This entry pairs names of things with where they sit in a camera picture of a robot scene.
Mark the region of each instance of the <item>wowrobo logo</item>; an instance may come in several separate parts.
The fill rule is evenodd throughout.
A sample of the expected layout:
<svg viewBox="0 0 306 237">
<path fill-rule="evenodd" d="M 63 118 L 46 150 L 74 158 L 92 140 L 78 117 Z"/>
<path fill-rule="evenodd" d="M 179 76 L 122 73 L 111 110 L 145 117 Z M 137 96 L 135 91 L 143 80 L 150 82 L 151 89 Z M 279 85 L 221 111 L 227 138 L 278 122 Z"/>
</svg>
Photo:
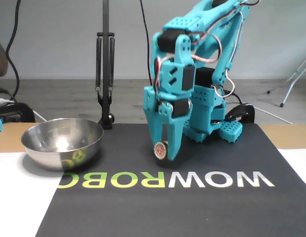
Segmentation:
<svg viewBox="0 0 306 237">
<path fill-rule="evenodd" d="M 79 176 L 75 173 L 64 173 L 65 176 L 71 176 L 71 182 L 68 184 L 60 184 L 59 189 L 67 189 L 77 185 L 79 182 Z M 127 184 L 119 183 L 118 178 L 128 178 Z M 215 182 L 213 177 L 221 176 L 224 182 Z M 112 186 L 116 188 L 131 188 L 135 185 L 142 185 L 146 188 L 174 188 L 184 187 L 190 188 L 192 179 L 196 182 L 199 188 L 205 188 L 206 184 L 216 188 L 227 188 L 233 185 L 235 182 L 233 178 L 224 172 L 212 171 L 206 173 L 204 176 L 197 175 L 196 172 L 188 172 L 183 176 L 180 172 L 172 172 L 169 180 L 165 179 L 163 172 L 158 172 L 157 177 L 148 172 L 141 172 L 141 175 L 137 175 L 132 172 L 119 172 L 108 178 L 107 172 L 91 172 L 83 176 L 84 181 L 82 186 L 88 189 L 103 189 L 107 183 L 110 182 Z M 245 183 L 253 187 L 260 187 L 261 182 L 264 182 L 269 187 L 275 187 L 262 173 L 254 171 L 251 174 L 245 174 L 243 171 L 236 172 L 236 184 L 238 187 L 244 187 Z"/>
</svg>

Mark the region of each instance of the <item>black cable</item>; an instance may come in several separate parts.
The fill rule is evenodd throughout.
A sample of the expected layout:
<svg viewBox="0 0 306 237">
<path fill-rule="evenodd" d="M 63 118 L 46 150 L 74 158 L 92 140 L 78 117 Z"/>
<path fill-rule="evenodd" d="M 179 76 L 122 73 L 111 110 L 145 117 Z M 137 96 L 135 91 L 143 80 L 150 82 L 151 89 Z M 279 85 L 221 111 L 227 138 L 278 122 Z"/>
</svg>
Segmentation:
<svg viewBox="0 0 306 237">
<path fill-rule="evenodd" d="M 7 91 L 6 89 L 0 88 L 0 94 L 6 94 L 6 95 L 10 96 L 10 97 L 11 97 L 10 100 L 13 100 L 15 103 L 17 103 L 17 101 L 16 101 L 16 99 L 14 98 L 14 96 L 11 95 L 10 92 Z"/>
<path fill-rule="evenodd" d="M 13 64 L 13 62 L 10 59 L 10 56 L 9 56 L 9 51 L 10 51 L 10 48 L 11 48 L 12 43 L 14 41 L 14 38 L 15 38 L 15 35 L 16 35 L 16 31 L 17 31 L 17 28 L 18 28 L 20 3 L 21 3 L 21 0 L 18 0 L 17 3 L 16 3 L 13 32 L 12 32 L 12 36 L 11 36 L 10 42 L 9 42 L 7 48 L 6 48 L 6 51 L 5 51 L 6 57 L 7 57 L 8 61 L 9 61 L 10 65 L 12 66 L 12 68 L 14 70 L 14 73 L 15 73 L 15 76 L 16 76 L 16 88 L 15 88 L 15 91 L 13 93 L 13 96 L 11 97 L 12 99 L 18 93 L 18 90 L 19 90 L 19 87 L 20 87 L 20 78 L 19 78 L 18 71 L 17 71 L 16 67 L 14 66 L 14 64 Z"/>
<path fill-rule="evenodd" d="M 229 91 L 229 90 L 224 90 L 224 94 L 225 94 L 225 95 L 228 95 L 229 93 L 231 93 L 231 91 Z M 239 97 L 237 94 L 232 93 L 231 95 L 235 96 L 235 97 L 238 99 L 238 102 L 240 102 L 240 104 L 242 104 L 242 101 L 241 101 L 240 97 Z"/>
<path fill-rule="evenodd" d="M 139 0 L 141 3 L 141 8 L 142 8 L 142 15 L 143 15 L 143 21 L 144 21 L 144 26 L 145 26 L 145 30 L 146 30 L 146 40 L 147 40 L 147 70 L 148 70 L 148 77 L 149 77 L 149 82 L 152 84 L 152 78 L 151 78 L 151 74 L 150 74 L 150 70 L 149 70 L 149 36 L 148 36 L 148 30 L 147 30 L 147 26 L 146 26 L 146 21 L 145 21 L 145 14 L 144 14 L 144 8 L 143 8 L 143 3 L 142 0 Z"/>
</svg>

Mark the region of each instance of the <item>spring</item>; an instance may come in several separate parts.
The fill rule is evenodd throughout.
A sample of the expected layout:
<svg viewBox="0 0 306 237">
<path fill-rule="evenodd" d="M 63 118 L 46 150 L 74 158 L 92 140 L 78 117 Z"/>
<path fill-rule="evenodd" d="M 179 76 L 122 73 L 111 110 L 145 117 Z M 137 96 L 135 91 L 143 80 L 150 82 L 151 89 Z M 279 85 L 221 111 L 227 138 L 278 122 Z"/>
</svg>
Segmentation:
<svg viewBox="0 0 306 237">
<path fill-rule="evenodd" d="M 97 51 L 96 51 L 96 71 L 95 71 L 95 90 L 99 91 L 101 89 L 101 37 L 97 38 Z"/>
<path fill-rule="evenodd" d="M 109 87 L 113 87 L 114 78 L 114 44 L 115 39 L 110 38 L 110 60 L 109 60 Z"/>
</svg>

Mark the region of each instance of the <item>wooden table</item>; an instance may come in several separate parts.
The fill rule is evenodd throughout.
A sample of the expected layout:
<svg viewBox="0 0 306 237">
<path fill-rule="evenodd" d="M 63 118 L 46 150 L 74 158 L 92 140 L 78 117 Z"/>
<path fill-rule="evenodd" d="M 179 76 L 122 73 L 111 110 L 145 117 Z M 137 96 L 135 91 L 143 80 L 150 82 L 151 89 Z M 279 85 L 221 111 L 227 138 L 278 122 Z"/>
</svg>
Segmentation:
<svg viewBox="0 0 306 237">
<path fill-rule="evenodd" d="M 24 131 L 35 123 L 7 123 L 0 132 L 0 153 L 25 152 L 21 144 Z M 306 125 L 260 125 L 278 149 L 306 149 Z"/>
</svg>

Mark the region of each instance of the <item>white tripod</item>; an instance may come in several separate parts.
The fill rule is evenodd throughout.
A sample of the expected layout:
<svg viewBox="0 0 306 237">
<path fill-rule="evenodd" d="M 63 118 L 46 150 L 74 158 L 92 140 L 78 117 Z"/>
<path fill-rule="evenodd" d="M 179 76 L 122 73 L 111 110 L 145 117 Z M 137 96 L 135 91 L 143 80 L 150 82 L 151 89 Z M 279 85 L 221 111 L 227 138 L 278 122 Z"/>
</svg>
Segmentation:
<svg viewBox="0 0 306 237">
<path fill-rule="evenodd" d="M 286 94 L 286 96 L 285 96 L 285 99 L 284 99 L 283 102 L 280 104 L 280 107 L 283 107 L 283 106 L 285 105 L 286 100 L 287 100 L 287 98 L 288 98 L 288 96 L 289 96 L 289 93 L 290 93 L 292 87 L 293 87 L 294 84 L 297 82 L 297 80 L 299 80 L 300 77 L 306 72 L 306 67 L 305 67 L 302 71 L 300 71 L 300 69 L 302 68 L 302 66 L 303 66 L 305 63 L 306 63 L 306 58 L 305 58 L 304 61 L 300 64 L 300 66 L 295 70 L 295 72 L 291 75 L 291 77 L 289 77 L 289 79 L 287 79 L 287 80 L 283 83 L 283 85 L 287 84 L 287 83 L 288 83 L 289 81 L 291 81 L 291 80 L 294 78 L 294 76 L 298 73 L 297 78 L 294 79 L 294 81 L 291 83 L 291 85 L 290 85 L 290 87 L 289 87 L 289 90 L 288 90 L 288 92 L 287 92 L 287 94 Z M 273 90 L 275 90 L 275 89 L 277 89 L 277 88 L 279 88 L 279 87 L 280 87 L 280 86 L 276 86 L 276 87 L 274 87 L 273 89 L 267 91 L 267 94 L 270 94 Z"/>
</svg>

